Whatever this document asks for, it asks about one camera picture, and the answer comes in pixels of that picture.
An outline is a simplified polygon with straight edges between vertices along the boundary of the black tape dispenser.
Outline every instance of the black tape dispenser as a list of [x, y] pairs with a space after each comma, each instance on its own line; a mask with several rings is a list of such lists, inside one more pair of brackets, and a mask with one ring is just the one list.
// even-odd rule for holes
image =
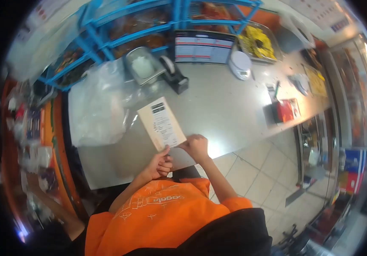
[[177, 94], [181, 94], [188, 89], [189, 78], [182, 75], [175, 62], [164, 55], [159, 58], [159, 61], [166, 69], [166, 72], [162, 74], [163, 78]]

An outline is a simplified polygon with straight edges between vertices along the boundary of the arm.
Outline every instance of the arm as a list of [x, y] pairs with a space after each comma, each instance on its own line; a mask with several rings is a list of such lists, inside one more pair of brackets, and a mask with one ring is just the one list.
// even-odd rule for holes
[[42, 191], [39, 186], [39, 178], [37, 174], [27, 174], [27, 183], [29, 190], [35, 194], [40, 201], [47, 206], [54, 215], [64, 222], [64, 230], [70, 237], [71, 241], [74, 241], [84, 230], [84, 223], [77, 217], [67, 212], [59, 203], [50, 198], [46, 193]]
[[204, 136], [189, 136], [187, 141], [179, 145], [179, 147], [185, 150], [193, 158], [193, 160], [200, 164], [205, 170], [220, 202], [223, 202], [224, 200], [231, 197], [237, 197], [237, 194], [232, 186], [216, 167], [213, 160], [209, 157], [208, 140]]
[[172, 157], [167, 156], [169, 152], [169, 146], [166, 146], [165, 150], [155, 154], [151, 159], [149, 165], [136, 176], [128, 187], [112, 202], [109, 207], [109, 212], [115, 213], [117, 210], [137, 192], [140, 188], [144, 187], [148, 182], [160, 177], [165, 177], [171, 171]]

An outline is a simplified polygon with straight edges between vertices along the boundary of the white scale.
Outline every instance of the white scale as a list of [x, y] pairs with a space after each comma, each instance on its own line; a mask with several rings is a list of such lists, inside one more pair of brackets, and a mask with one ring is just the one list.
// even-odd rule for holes
[[228, 61], [229, 68], [240, 80], [247, 80], [251, 76], [250, 67], [252, 62], [249, 57], [241, 51], [234, 51]]

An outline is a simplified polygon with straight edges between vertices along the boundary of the hand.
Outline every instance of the hand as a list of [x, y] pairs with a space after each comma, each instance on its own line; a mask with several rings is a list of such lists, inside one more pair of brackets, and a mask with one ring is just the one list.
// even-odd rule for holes
[[140, 173], [140, 176], [143, 177], [146, 182], [165, 177], [171, 171], [173, 165], [171, 163], [172, 157], [167, 156], [169, 150], [169, 146], [166, 146], [164, 151], [155, 154], [148, 166]]
[[211, 159], [208, 155], [208, 139], [202, 135], [188, 136], [186, 141], [178, 146], [185, 150], [198, 164]]
[[27, 173], [27, 188], [30, 192], [43, 192], [39, 185], [39, 176], [35, 173]]

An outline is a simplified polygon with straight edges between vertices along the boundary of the metal container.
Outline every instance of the metal container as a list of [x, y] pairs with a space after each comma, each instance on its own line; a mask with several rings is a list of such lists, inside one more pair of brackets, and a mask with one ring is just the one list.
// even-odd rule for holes
[[[152, 64], [152, 67], [154, 68], [154, 74], [147, 77], [147, 78], [141, 78], [135, 70], [132, 68], [132, 61], [135, 60], [138, 57], [145, 57], [147, 58], [150, 63]], [[132, 74], [135, 81], [138, 83], [138, 85], [143, 86], [147, 83], [154, 83], [157, 80], [157, 77], [164, 73], [166, 71], [165, 67], [161, 64], [161, 62], [156, 59], [152, 54], [151, 51], [146, 47], [138, 47], [130, 51], [125, 56], [125, 62], [127, 64], [127, 69]]]
[[262, 24], [249, 21], [249, 26], [252, 26], [253, 28], [259, 28], [263, 31], [263, 33], [269, 38], [272, 48], [273, 48], [273, 55], [276, 57], [276, 59], [268, 58], [263, 56], [263, 58], [258, 58], [254, 53], [249, 52], [246, 48], [246, 45], [243, 43], [241, 39], [238, 38], [239, 45], [242, 48], [242, 51], [246, 53], [249, 58], [253, 61], [262, 61], [267, 63], [276, 63], [277, 61], [283, 60], [283, 54], [280, 51], [279, 44], [277, 43], [276, 37], [274, 36], [273, 32], [266, 26], [263, 26]]

